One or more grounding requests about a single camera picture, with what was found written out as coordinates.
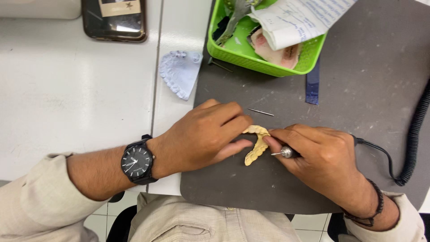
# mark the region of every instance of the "black wristwatch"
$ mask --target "black wristwatch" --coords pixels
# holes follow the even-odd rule
[[[158,181],[151,176],[155,156],[146,146],[150,139],[151,135],[145,134],[142,140],[127,145],[121,158],[121,169],[132,183],[146,185]]]

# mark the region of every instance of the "yellow dental stone model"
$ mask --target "yellow dental stone model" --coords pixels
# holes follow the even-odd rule
[[[267,129],[258,126],[251,125],[243,133],[255,133],[258,137],[255,143],[254,149],[245,156],[245,165],[249,166],[253,161],[255,161],[259,156],[263,154],[268,147],[268,145],[263,141],[264,136],[270,136]]]

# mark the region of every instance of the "black bead bracelet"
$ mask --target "black bead bracelet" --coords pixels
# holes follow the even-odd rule
[[[381,189],[379,189],[379,187],[370,179],[367,179],[370,184],[372,184],[373,188],[375,188],[376,193],[378,195],[378,208],[376,209],[376,213],[368,218],[360,218],[360,217],[356,217],[350,213],[348,213],[345,209],[341,208],[342,211],[345,213],[345,218],[347,219],[351,219],[352,221],[361,224],[363,226],[367,226],[367,227],[373,227],[373,224],[375,223],[374,217],[376,217],[376,215],[382,213],[382,209],[384,208],[384,195],[382,194]],[[369,220],[369,223],[363,223],[360,222],[360,220]]]

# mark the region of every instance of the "green basket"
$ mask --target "green basket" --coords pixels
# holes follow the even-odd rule
[[[263,9],[277,0],[263,0],[256,9]],[[207,48],[209,54],[217,59],[242,66],[254,71],[266,73],[275,77],[303,75],[310,72],[319,57],[327,33],[303,42],[298,64],[292,69],[278,66],[263,60],[248,43],[246,37],[258,25],[246,16],[239,21],[233,36],[225,43],[225,48],[215,44],[212,33],[218,28],[218,23],[226,16],[224,1],[216,0],[211,24],[208,31]]]

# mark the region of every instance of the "sticker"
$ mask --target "sticker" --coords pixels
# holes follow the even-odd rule
[[[103,17],[140,13],[140,0],[98,0]]]

